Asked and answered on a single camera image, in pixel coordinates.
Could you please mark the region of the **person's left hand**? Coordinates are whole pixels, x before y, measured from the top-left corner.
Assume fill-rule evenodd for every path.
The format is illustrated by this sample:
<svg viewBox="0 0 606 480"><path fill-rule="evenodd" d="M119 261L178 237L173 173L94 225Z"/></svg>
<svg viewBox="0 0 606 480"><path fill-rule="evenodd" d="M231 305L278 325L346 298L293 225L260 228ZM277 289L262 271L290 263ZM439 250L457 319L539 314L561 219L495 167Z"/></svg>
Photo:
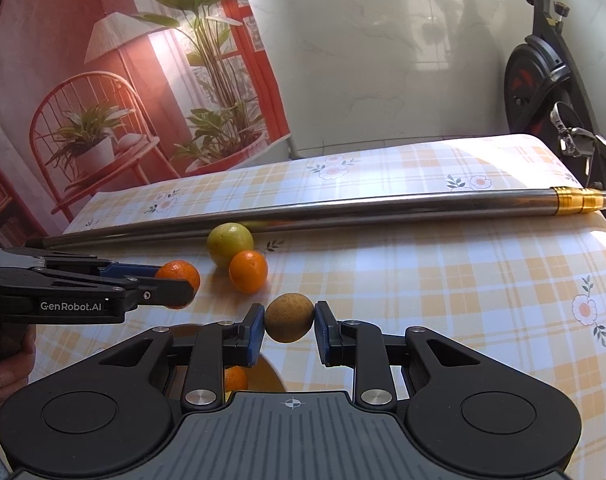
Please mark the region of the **person's left hand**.
<svg viewBox="0 0 606 480"><path fill-rule="evenodd" d="M0 406L29 382L36 358L36 328L30 325L18 353L0 362Z"/></svg>

